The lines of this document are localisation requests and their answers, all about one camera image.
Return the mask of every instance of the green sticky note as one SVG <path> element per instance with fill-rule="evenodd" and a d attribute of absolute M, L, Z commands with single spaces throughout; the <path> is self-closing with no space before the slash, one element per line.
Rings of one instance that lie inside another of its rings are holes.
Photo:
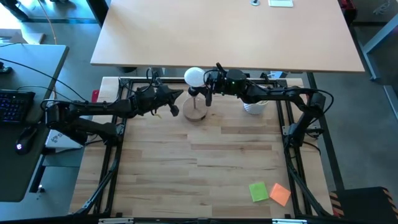
<path fill-rule="evenodd" d="M 265 183 L 260 182 L 251 184 L 249 185 L 249 188 L 253 202 L 258 202 L 260 200 L 265 200 L 269 198 Z"/>

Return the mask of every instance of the light wood desk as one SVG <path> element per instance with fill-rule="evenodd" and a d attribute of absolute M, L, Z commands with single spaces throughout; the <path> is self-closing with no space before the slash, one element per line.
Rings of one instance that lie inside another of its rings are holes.
<path fill-rule="evenodd" d="M 301 79 L 287 81 L 303 85 Z M 104 77 L 98 101 L 113 101 L 118 85 L 117 77 Z M 176 105 L 181 109 L 186 99 L 187 92 Z M 301 111 L 293 105 L 293 112 L 297 120 Z M 207 117 L 198 123 L 187 121 L 182 112 L 172 117 L 168 107 L 160 108 L 158 114 L 162 119 L 146 114 L 127 121 L 113 214 L 153 218 L 282 218 L 293 214 L 291 202 L 286 207 L 271 199 L 253 203 L 249 192 L 249 184 L 255 182 L 265 182 L 268 190 L 276 182 L 289 188 L 275 101 L 268 103 L 262 116 L 247 114 L 241 100 L 233 96 L 219 95 L 213 97 Z M 111 116 L 93 120 L 110 122 Z M 331 213 L 318 151 L 303 145 L 301 155 L 308 188 Z M 81 208 L 97 188 L 103 157 L 101 143 L 86 147 L 71 212 Z"/>
<path fill-rule="evenodd" d="M 91 64 L 363 72 L 336 0 L 113 0 Z"/>

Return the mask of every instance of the gray floor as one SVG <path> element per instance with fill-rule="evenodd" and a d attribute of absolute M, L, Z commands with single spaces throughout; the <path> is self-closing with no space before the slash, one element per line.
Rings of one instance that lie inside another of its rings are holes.
<path fill-rule="evenodd" d="M 365 1 L 357 0 L 355 2 L 360 9 L 358 18 L 361 21 L 388 21 L 391 17 L 390 12 L 376 17 L 371 14 L 374 9 L 373 4 L 368 6 L 364 3 Z M 394 4 L 391 10 L 398 12 L 397 4 Z M 91 98 L 91 92 L 99 88 L 102 77 L 144 76 L 145 68 L 130 74 L 122 74 L 116 68 L 90 65 L 91 54 L 100 33 L 98 25 L 54 24 L 54 28 L 58 43 L 70 47 L 60 79 L 71 85 L 83 97 Z M 53 43 L 48 24 L 24 24 L 24 29 L 43 32 L 47 35 L 45 43 Z M 379 27 L 361 28 L 359 38 L 368 40 L 378 29 Z M 396 37 L 396 35 L 390 37 L 376 52 L 377 62 L 383 75 L 387 76 L 384 82 L 390 82 L 394 86 L 398 84 L 396 78 L 398 77 L 398 68 L 394 61 L 394 56 L 396 59 L 398 53 Z M 167 70 L 166 75 L 182 76 L 183 72 L 184 69 Z M 305 75 L 294 74 L 289 77 L 301 77 L 308 86 Z M 335 104 L 326 118 L 346 188 L 383 186 L 387 187 L 394 198 L 398 200 L 398 179 L 395 178 L 398 171 L 398 167 L 395 165 L 396 158 L 398 158 L 396 150 L 398 121 L 394 117 L 382 86 L 370 82 L 369 77 L 369 73 L 315 74 L 319 89 L 330 91 L 335 96 Z M 57 91 L 77 99 L 59 83 Z M 322 150 L 322 161 L 328 187 L 330 190 L 334 190 L 335 186 L 323 141 L 318 143 Z M 46 170 L 42 181 L 47 189 L 45 194 L 28 193 L 21 203 L 0 203 L 0 220 L 67 214 L 82 152 L 64 153 L 52 161 L 53 166 L 60 166 L 62 163 L 62 166 L 67 167 L 50 167 Z"/>

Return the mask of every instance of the black keyboard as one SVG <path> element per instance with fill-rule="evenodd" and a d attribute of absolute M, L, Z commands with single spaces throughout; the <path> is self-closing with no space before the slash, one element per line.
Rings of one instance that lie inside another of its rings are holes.
<path fill-rule="evenodd" d="M 0 123 L 21 123 L 33 104 L 34 92 L 0 90 Z"/>

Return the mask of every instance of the orange sticky note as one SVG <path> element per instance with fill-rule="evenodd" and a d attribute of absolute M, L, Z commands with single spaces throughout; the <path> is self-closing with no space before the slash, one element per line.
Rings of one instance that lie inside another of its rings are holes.
<path fill-rule="evenodd" d="M 285 206 L 287 201 L 289 200 L 290 191 L 287 190 L 286 188 L 282 187 L 279 184 L 275 184 L 272 187 L 271 194 L 269 197 L 274 199 L 276 202 L 278 202 L 282 206 Z"/>

